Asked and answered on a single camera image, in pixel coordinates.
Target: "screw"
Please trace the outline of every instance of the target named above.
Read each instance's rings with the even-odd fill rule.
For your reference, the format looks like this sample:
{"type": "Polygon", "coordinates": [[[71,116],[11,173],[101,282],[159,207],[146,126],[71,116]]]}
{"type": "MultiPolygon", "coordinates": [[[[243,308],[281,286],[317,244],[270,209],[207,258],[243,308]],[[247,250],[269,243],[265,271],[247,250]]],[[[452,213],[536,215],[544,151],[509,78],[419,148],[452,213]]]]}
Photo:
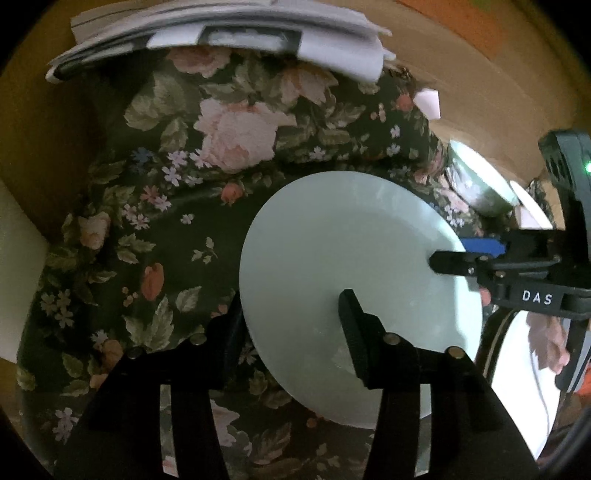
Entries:
{"type": "Polygon", "coordinates": [[[207,337],[203,333],[195,333],[189,337],[189,342],[193,345],[203,345],[207,342],[207,337]]]}
{"type": "Polygon", "coordinates": [[[458,359],[458,360],[460,358],[463,358],[464,355],[466,354],[464,352],[464,350],[462,350],[458,346],[451,346],[450,348],[447,349],[447,353],[449,353],[453,358],[458,359]]]}
{"type": "Polygon", "coordinates": [[[145,353],[145,350],[140,346],[134,346],[127,351],[127,356],[132,360],[141,357],[145,353]]]}
{"type": "Polygon", "coordinates": [[[395,333],[386,333],[384,335],[384,342],[388,345],[398,345],[400,343],[400,337],[395,333]]]}

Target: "floral tablecloth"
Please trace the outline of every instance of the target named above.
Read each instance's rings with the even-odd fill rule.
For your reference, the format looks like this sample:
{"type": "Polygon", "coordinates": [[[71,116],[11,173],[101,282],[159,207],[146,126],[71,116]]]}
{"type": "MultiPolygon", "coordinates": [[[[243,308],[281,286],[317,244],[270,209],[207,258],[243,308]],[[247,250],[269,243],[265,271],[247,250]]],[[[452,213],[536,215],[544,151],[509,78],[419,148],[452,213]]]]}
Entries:
{"type": "MultiPolygon", "coordinates": [[[[121,57],[86,81],[106,148],[47,257],[19,357],[25,438],[49,469],[126,348],[173,348],[227,311],[251,221],[287,183],[370,173],[410,189],[460,236],[483,234],[450,190],[447,155],[404,72],[370,85],[292,58],[192,47],[121,57]]],[[[372,431],[299,405],[250,341],[211,405],[233,479],[362,475],[372,431]]]]}

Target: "green bowl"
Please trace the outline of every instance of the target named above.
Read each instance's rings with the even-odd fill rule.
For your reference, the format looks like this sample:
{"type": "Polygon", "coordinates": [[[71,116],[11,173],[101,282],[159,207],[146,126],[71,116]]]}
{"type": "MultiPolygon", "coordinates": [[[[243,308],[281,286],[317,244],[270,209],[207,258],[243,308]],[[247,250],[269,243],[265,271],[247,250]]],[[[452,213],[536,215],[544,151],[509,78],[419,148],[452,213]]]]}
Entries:
{"type": "Polygon", "coordinates": [[[449,142],[447,153],[451,187],[478,213],[497,217],[519,205],[509,183],[482,155],[455,140],[449,142]]]}

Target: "round plate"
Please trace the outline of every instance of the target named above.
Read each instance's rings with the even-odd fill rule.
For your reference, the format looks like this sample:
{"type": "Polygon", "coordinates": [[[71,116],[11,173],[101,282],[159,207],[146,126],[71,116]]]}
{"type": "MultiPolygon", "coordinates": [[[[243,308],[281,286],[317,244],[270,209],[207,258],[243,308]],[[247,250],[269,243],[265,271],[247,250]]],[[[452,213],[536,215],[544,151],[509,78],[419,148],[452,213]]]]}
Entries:
{"type": "Polygon", "coordinates": [[[560,400],[556,374],[540,370],[530,351],[527,325],[529,312],[519,312],[501,346],[492,377],[492,389],[517,425],[531,454],[538,458],[544,449],[560,400]]]}
{"type": "Polygon", "coordinates": [[[540,228],[544,230],[552,230],[554,228],[552,223],[550,220],[548,220],[548,217],[546,217],[546,214],[540,208],[540,205],[535,202],[531,195],[527,193],[525,189],[516,181],[511,180],[509,184],[517,195],[517,198],[519,198],[519,201],[523,204],[532,218],[538,223],[540,228]]]}
{"type": "MultiPolygon", "coordinates": [[[[374,428],[381,391],[355,375],[339,294],[354,289],[364,311],[416,347],[459,345],[474,358],[478,288],[433,273],[427,261],[437,249],[464,251],[435,210],[388,180],[335,171],[284,187],[257,214],[242,249],[240,296],[259,356],[307,408],[374,428]]],[[[429,413],[427,390],[421,416],[429,413]]]]}

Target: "metal screw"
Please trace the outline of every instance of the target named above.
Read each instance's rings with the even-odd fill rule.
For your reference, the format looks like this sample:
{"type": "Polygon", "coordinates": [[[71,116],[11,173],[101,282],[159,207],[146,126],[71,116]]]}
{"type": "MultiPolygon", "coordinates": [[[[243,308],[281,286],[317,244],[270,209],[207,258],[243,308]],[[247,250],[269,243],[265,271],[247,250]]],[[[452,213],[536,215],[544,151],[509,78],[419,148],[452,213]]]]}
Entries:
{"type": "Polygon", "coordinates": [[[456,358],[458,360],[460,358],[463,358],[464,355],[466,354],[466,352],[464,352],[464,350],[462,350],[458,346],[451,346],[450,348],[447,349],[447,353],[449,353],[453,358],[456,358]]]}
{"type": "Polygon", "coordinates": [[[398,345],[400,343],[400,337],[395,333],[386,333],[384,335],[384,342],[388,345],[398,345]]]}
{"type": "Polygon", "coordinates": [[[189,342],[193,345],[203,345],[207,342],[207,337],[204,333],[195,333],[189,337],[189,342]]]}
{"type": "Polygon", "coordinates": [[[127,356],[132,360],[141,357],[145,353],[145,350],[140,346],[134,346],[127,351],[127,356]]]}

